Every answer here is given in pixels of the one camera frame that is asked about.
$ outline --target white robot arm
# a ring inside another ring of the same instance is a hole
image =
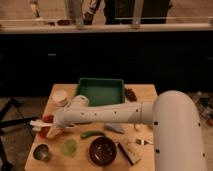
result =
[[[134,102],[88,107],[88,99],[76,96],[55,112],[54,124],[122,122],[154,126],[156,171],[207,171],[198,111],[184,93],[167,91],[154,103]]]

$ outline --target bowl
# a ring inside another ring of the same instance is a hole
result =
[[[89,156],[99,166],[111,164],[117,154],[115,143],[108,137],[96,138],[89,147]]]

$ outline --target green plastic bin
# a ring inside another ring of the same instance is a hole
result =
[[[89,99],[89,106],[102,106],[125,102],[122,79],[80,78],[76,95]]]

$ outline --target metal utensil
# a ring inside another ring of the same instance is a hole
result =
[[[44,162],[48,162],[51,158],[51,154],[49,148],[46,144],[38,145],[35,150],[33,151],[33,157],[36,160],[41,160]]]

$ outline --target tripod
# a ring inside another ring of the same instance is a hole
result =
[[[15,106],[16,109],[18,109],[18,107],[21,106],[21,103],[19,103],[15,99],[11,98],[6,103],[6,105],[2,108],[2,110],[0,111],[0,135],[2,135],[4,133],[4,131],[2,131],[1,128],[5,128],[5,127],[17,125],[17,124],[22,124],[22,123],[27,123],[30,120],[37,119],[37,117],[27,117],[27,118],[22,118],[22,119],[1,121],[12,105]],[[12,169],[13,165],[7,160],[6,153],[5,153],[5,150],[4,150],[4,146],[3,146],[3,143],[1,141],[1,137],[0,137],[0,158],[1,158],[2,163],[3,163],[2,167],[1,167],[1,171],[10,171]]]

